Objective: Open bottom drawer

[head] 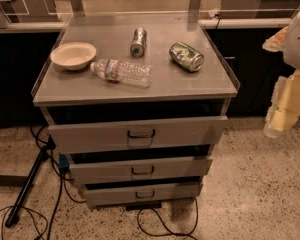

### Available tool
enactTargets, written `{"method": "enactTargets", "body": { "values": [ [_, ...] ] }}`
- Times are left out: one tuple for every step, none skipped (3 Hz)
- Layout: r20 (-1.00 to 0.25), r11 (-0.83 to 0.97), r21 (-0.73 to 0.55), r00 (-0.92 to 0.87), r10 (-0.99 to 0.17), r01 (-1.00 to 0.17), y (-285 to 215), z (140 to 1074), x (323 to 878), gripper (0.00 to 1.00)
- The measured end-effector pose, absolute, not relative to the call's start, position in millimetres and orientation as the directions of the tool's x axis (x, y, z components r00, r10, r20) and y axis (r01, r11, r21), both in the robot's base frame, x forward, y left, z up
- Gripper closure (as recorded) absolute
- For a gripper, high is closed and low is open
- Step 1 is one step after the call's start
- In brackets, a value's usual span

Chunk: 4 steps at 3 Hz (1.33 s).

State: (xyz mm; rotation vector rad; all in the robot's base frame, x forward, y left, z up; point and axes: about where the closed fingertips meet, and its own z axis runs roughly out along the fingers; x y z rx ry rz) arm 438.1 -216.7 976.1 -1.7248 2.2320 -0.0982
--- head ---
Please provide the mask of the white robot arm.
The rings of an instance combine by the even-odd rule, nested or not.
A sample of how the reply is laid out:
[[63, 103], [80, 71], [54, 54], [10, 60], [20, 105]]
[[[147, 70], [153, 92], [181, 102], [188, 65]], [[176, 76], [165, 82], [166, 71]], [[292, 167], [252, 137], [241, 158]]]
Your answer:
[[268, 109], [264, 134], [278, 138], [288, 132], [300, 117], [300, 11], [291, 23], [267, 39], [262, 48], [283, 52], [287, 65], [295, 68], [289, 77], [280, 76], [275, 83]]

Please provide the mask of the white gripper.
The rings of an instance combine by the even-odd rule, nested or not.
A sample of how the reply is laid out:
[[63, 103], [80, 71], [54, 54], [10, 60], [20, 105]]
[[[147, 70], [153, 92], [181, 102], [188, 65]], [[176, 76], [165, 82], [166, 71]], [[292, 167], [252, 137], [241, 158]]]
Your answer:
[[274, 85], [264, 134], [278, 138], [288, 132], [300, 117], [300, 69], [289, 77], [280, 76]]

